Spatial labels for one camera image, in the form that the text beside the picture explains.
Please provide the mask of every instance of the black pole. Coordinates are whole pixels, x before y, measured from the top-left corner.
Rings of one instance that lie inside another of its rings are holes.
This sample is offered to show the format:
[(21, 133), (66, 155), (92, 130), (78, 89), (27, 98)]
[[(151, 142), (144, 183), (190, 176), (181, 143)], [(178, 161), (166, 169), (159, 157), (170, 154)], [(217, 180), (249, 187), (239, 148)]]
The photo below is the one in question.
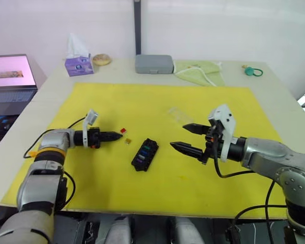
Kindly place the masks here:
[(139, 55), (141, 54), (141, 0), (134, 0), (133, 3), (136, 55)]

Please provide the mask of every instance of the white tissue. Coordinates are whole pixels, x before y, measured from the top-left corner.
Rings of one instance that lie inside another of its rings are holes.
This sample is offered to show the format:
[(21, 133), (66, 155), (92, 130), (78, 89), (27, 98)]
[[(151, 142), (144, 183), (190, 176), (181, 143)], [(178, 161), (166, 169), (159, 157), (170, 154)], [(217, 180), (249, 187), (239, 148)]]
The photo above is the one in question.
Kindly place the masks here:
[(66, 58), (89, 57), (85, 44), (73, 33), (69, 34), (68, 53)]

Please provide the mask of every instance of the green cloth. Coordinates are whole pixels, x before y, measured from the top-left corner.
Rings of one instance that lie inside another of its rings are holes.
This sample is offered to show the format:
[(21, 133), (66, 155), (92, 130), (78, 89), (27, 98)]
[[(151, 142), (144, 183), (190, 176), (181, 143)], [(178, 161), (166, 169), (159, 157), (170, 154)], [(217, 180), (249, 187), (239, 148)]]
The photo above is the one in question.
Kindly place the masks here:
[(207, 76), (207, 78), (213, 82), (216, 86), (225, 86), (225, 82), (220, 74), (220, 67), (213, 62), (204, 60), (186, 61), (179, 60), (175, 62), (175, 75), (189, 82), (193, 82), (198, 85), (212, 86), (204, 77), (201, 70)]

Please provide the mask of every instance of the tissue box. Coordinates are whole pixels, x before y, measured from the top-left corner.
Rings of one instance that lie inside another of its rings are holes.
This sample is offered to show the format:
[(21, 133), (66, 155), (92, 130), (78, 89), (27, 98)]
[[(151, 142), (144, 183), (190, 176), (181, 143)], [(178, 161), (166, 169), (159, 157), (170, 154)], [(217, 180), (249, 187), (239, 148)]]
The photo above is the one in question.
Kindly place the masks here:
[(90, 55), (88, 57), (80, 56), (75, 58), (67, 58), (65, 66), (69, 76), (87, 75), (94, 73)]

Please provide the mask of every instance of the yellow board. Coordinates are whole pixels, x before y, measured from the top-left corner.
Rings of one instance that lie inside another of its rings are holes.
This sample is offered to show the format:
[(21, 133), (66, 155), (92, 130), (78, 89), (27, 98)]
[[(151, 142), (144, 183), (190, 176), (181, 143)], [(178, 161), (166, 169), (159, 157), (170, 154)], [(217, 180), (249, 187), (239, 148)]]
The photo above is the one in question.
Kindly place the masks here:
[[(102, 143), (99, 149), (68, 150), (65, 170), (76, 181), (76, 194), (66, 209), (145, 214), (234, 217), (242, 209), (264, 204), (271, 180), (257, 174), (221, 179), (213, 161), (202, 165), (174, 150), (170, 142), (183, 141), (204, 148), (203, 136), (183, 129), (169, 115), (179, 108), (195, 123), (209, 125), (212, 109), (227, 104), (236, 118), (234, 136), (280, 141), (257, 100), (248, 88), (179, 87), (78, 83), (60, 108), (49, 129), (66, 128), (86, 115), (99, 113), (94, 126), (102, 131), (126, 128), (125, 136)], [(74, 129), (81, 130), (81, 123)], [(147, 172), (135, 171), (131, 161), (146, 138), (159, 149)], [(16, 195), (32, 160), (27, 160), (3, 204), (16, 204)], [(245, 170), (238, 162), (220, 162), (223, 174)], [(68, 195), (72, 189), (68, 181)], [(285, 204), (275, 186), (270, 204)], [(285, 218), (284, 209), (270, 209), (271, 218)], [(264, 210), (246, 213), (245, 218), (264, 218)]]

